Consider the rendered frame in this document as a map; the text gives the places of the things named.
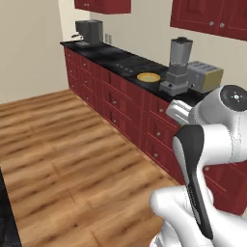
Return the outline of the red drawer front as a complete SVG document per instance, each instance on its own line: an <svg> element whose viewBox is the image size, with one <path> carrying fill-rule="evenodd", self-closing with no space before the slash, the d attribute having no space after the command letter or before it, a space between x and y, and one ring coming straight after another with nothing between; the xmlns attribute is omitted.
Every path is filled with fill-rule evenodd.
<svg viewBox="0 0 247 247"><path fill-rule="evenodd" d="M152 138L169 149L173 146L173 136L178 130L169 123L161 121L149 113L144 113L143 128Z"/></svg>
<svg viewBox="0 0 247 247"><path fill-rule="evenodd" d="M179 124L166 114L168 106L169 103L164 99L159 98L149 92L145 92L144 109L158 117L160 120L166 121L171 126L178 128Z"/></svg>
<svg viewBox="0 0 247 247"><path fill-rule="evenodd" d="M165 146L159 144L148 134L143 135L142 148L146 155L148 155L153 161L155 161L163 170L165 170L170 175L173 173L173 154Z"/></svg>

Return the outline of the grey blender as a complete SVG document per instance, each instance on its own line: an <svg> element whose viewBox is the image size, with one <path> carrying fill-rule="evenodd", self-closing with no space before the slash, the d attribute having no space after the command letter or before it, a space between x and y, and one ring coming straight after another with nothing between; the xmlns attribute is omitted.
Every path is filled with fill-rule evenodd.
<svg viewBox="0 0 247 247"><path fill-rule="evenodd" d="M159 90L170 96L184 94L188 90L187 66L193 42L186 37L171 39L170 63L165 80Z"/></svg>

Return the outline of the black hob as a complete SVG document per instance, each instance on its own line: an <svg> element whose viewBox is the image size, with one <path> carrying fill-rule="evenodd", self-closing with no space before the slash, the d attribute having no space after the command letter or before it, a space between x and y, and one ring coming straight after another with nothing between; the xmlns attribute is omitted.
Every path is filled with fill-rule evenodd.
<svg viewBox="0 0 247 247"><path fill-rule="evenodd" d="M104 59L104 65L121 76L136 75L140 72L164 71L167 69L161 64L137 55L108 56Z"/></svg>

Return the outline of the red wall cupboard door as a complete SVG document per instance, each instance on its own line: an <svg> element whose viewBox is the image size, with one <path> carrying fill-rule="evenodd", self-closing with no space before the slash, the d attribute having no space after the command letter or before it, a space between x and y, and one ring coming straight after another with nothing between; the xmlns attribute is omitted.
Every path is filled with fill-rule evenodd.
<svg viewBox="0 0 247 247"><path fill-rule="evenodd" d="M213 34L221 6L222 0L173 0L170 26Z"/></svg>
<svg viewBox="0 0 247 247"><path fill-rule="evenodd" d="M247 41L247 0L224 0L218 35Z"/></svg>

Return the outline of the red base cupboard run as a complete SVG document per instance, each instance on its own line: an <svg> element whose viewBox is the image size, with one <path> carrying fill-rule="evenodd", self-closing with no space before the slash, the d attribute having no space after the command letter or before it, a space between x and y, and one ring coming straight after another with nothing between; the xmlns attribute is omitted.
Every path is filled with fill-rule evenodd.
<svg viewBox="0 0 247 247"><path fill-rule="evenodd" d="M69 87L143 151L143 135L148 134L143 128L143 119L144 113L149 113L144 109L145 92L158 96L169 104L173 98L161 92L157 83L140 82L137 74L118 75L104 65L104 59L108 56L134 54L107 44L81 47L73 41L67 41L63 47ZM179 183L184 183L173 150L169 150L174 161L173 173L168 174Z"/></svg>

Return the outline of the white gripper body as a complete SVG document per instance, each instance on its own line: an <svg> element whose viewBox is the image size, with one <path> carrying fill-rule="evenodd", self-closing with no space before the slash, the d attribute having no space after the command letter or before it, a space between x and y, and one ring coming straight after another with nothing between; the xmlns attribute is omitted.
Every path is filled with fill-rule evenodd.
<svg viewBox="0 0 247 247"><path fill-rule="evenodd" d="M189 113L192 107L182 100L172 100L169 104L166 114L179 124L192 124L189 120Z"/></svg>

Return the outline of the red wall cupboard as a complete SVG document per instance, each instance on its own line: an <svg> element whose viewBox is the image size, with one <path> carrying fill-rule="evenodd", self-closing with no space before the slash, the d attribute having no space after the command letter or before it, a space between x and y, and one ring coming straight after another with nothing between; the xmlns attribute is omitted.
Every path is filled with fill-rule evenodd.
<svg viewBox="0 0 247 247"><path fill-rule="evenodd" d="M131 0L74 0L74 8L98 14L130 14Z"/></svg>

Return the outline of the silver toaster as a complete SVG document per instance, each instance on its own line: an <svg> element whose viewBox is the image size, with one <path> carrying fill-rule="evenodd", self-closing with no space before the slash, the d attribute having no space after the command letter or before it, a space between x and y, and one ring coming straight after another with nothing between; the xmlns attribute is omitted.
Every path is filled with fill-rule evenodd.
<svg viewBox="0 0 247 247"><path fill-rule="evenodd" d="M223 69L199 61L187 66L187 81L190 89L205 94L215 90L221 84Z"/></svg>

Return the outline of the grey coffee machine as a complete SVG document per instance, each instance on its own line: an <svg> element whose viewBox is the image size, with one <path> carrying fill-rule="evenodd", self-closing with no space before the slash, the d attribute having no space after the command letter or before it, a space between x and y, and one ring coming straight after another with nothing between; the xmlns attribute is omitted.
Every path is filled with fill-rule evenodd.
<svg viewBox="0 0 247 247"><path fill-rule="evenodd" d="M100 20L76 20L75 30L82 39L78 46L94 45L103 42L103 23Z"/></svg>

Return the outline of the yellow plate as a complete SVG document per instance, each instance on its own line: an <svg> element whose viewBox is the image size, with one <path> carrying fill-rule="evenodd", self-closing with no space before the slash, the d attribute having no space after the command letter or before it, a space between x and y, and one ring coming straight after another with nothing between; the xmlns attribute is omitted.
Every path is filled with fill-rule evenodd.
<svg viewBox="0 0 247 247"><path fill-rule="evenodd" d="M137 75L137 79L144 83L156 83L161 79L161 77L157 73L142 72Z"/></svg>

